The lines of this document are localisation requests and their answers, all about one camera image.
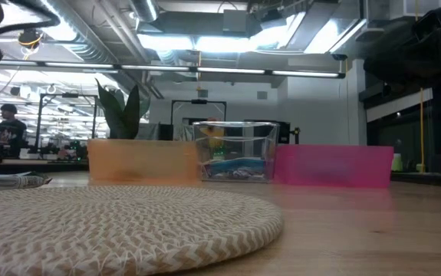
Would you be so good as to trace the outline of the person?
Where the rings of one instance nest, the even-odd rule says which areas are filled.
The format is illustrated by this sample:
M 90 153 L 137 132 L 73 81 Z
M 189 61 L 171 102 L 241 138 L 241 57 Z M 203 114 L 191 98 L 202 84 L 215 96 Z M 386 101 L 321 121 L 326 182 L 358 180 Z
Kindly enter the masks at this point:
M 15 117 L 18 110 L 14 104 L 2 104 L 0 110 L 0 150 L 4 157 L 18 158 L 26 142 L 26 124 Z
M 224 129 L 221 127 L 206 124 L 198 128 L 199 140 L 196 145 L 199 150 L 199 158 L 202 162 L 215 159 L 216 155 L 223 151 Z

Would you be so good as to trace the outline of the round woven beige mat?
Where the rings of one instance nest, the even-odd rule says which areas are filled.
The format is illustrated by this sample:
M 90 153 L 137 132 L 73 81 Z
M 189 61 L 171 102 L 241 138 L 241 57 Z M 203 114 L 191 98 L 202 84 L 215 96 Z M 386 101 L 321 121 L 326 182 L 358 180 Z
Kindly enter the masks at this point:
M 0 276 L 145 276 L 257 251 L 281 211 L 211 189 L 98 186 L 0 191 Z

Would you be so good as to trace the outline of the dark background desk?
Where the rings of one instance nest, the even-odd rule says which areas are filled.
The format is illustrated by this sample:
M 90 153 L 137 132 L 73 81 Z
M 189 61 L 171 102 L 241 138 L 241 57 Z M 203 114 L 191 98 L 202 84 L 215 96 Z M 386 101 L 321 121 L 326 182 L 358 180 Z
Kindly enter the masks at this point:
M 47 159 L 1 159 L 0 174 L 88 171 L 88 162 Z

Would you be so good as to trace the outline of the black aluminium table frame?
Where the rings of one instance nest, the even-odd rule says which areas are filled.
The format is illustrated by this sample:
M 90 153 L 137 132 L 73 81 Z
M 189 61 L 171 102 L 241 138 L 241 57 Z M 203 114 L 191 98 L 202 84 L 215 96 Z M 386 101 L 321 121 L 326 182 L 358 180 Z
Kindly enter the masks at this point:
M 392 172 L 391 180 L 398 182 L 435 183 L 441 185 L 441 173 L 436 172 Z

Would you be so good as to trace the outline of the green potted snake plant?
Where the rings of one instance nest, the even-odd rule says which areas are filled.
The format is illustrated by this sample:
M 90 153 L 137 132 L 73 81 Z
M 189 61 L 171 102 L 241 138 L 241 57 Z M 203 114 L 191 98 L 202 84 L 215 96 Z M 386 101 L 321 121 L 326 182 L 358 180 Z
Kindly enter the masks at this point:
M 140 84 L 136 84 L 124 100 L 120 90 L 106 90 L 97 82 L 98 99 L 110 129 L 111 139 L 135 140 L 140 120 L 150 108 L 150 97 L 142 96 Z

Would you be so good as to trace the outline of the blue chewy granola bar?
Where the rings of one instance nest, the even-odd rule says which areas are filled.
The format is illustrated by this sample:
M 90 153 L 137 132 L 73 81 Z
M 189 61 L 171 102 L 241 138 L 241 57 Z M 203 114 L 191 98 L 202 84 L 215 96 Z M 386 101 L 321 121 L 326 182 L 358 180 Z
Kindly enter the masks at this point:
M 207 176 L 207 179 L 262 182 L 265 181 L 265 175 L 253 171 L 237 169 L 234 171 L 218 172 L 211 176 Z
M 262 159 L 239 158 L 239 159 L 217 160 L 216 162 L 206 164 L 206 168 L 209 169 L 212 173 L 218 173 L 228 170 L 236 170 L 241 167 L 247 167 L 255 171 L 264 171 L 265 161 Z

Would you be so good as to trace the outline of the black rectangular frame stand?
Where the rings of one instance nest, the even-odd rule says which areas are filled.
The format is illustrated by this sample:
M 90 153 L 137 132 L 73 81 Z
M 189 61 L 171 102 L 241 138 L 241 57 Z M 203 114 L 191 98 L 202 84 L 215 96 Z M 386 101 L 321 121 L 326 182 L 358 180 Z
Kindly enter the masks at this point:
M 77 91 L 43 93 L 38 102 L 35 149 L 44 155 L 46 148 L 97 137 L 99 106 L 97 95 Z
M 193 99 L 193 100 L 171 100 L 171 104 L 170 104 L 170 116 L 169 116 L 169 121 L 170 124 L 173 125 L 174 124 L 174 106 L 176 103 L 189 103 L 189 104 L 221 104 L 223 105 L 224 109 L 223 111 L 221 111 L 222 115 L 223 115 L 223 120 L 226 121 L 227 116 L 227 102 L 226 101 L 214 101 L 214 100 L 202 100 L 202 99 Z

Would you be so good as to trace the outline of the dark computer monitor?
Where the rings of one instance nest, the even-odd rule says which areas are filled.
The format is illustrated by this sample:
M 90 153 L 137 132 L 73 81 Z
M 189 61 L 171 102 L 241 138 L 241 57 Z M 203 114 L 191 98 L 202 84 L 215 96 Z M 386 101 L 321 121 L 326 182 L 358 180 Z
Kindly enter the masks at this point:
M 245 122 L 256 122 L 256 123 L 274 123 L 278 125 L 278 144 L 289 144 L 290 143 L 290 131 L 291 124 L 276 120 L 245 120 Z M 254 135 L 255 136 L 269 136 L 270 132 L 273 131 L 272 126 L 255 126 Z

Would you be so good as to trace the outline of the orange translucent plastic bin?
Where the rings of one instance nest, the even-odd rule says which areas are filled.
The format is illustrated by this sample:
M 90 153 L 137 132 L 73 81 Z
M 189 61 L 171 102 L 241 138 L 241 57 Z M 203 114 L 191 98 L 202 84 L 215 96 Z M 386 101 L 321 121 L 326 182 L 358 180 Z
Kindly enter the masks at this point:
M 90 178 L 95 182 L 197 186 L 195 143 L 164 140 L 90 140 Z

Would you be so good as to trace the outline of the silver ventilation duct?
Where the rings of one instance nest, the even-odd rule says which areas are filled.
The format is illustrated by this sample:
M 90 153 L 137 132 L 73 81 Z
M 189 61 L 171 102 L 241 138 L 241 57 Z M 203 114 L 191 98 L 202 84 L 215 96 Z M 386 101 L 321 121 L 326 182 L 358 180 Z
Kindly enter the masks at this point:
M 139 21 L 153 22 L 158 19 L 160 9 L 156 0 L 129 0 L 129 3 Z

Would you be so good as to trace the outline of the text-printed granola bar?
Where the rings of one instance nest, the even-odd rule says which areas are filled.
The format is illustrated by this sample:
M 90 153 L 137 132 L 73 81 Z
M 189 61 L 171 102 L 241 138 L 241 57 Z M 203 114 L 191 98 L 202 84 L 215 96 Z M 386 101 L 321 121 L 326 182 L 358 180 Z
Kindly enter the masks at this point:
M 0 190 L 38 188 L 51 180 L 51 177 L 36 172 L 0 174 Z

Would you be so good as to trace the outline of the clear plastic bin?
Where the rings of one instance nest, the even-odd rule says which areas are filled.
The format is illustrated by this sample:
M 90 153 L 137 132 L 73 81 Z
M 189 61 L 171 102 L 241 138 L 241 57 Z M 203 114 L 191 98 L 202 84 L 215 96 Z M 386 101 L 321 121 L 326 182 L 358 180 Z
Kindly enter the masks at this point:
M 241 167 L 239 169 L 257 172 L 259 174 L 265 175 L 265 181 L 271 182 L 274 177 L 275 171 L 275 154 L 278 146 L 278 125 L 274 123 L 256 123 L 256 122 L 227 122 L 227 121 L 201 121 L 193 124 L 193 141 L 199 140 L 198 128 L 206 124 L 212 124 L 213 126 L 218 126 L 224 129 L 224 136 L 221 137 L 223 140 L 223 151 L 216 155 L 215 159 L 210 161 L 202 162 L 199 158 L 199 173 L 203 181 L 220 181 L 228 182 L 225 180 L 207 179 L 207 176 L 211 176 L 212 173 L 206 168 L 206 164 L 216 162 L 217 160 L 226 159 L 262 159 L 265 161 L 264 171 L 255 171 L 247 167 Z M 271 126 L 273 131 L 270 132 L 269 136 L 255 136 L 254 127 L 258 126 Z M 232 181 L 232 182 L 253 182 L 253 181 Z

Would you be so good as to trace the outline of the pink translucent plastic bin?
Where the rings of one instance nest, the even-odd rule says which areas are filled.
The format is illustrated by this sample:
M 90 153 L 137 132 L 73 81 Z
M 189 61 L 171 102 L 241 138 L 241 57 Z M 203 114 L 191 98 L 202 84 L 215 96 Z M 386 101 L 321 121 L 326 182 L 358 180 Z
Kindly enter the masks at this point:
M 390 146 L 282 145 L 276 150 L 274 182 L 385 189 L 392 161 Z

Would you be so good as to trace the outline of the long ceiling light strip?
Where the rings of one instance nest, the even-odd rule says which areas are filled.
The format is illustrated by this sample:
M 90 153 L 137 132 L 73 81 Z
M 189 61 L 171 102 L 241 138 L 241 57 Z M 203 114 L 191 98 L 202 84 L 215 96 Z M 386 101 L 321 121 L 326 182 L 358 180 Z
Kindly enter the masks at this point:
M 272 69 L 252 68 L 230 68 L 230 67 L 204 67 L 204 66 L 169 66 L 169 65 L 131 65 L 131 64 L 91 64 L 56 61 L 23 61 L 23 60 L 1 60 L 2 67 L 44 67 L 44 68 L 65 68 L 91 71 L 160 71 L 180 73 L 212 73 L 212 74 L 248 74 L 277 77 L 313 77 L 313 78 L 334 78 L 343 79 L 345 73 L 322 72 L 322 71 L 289 71 Z

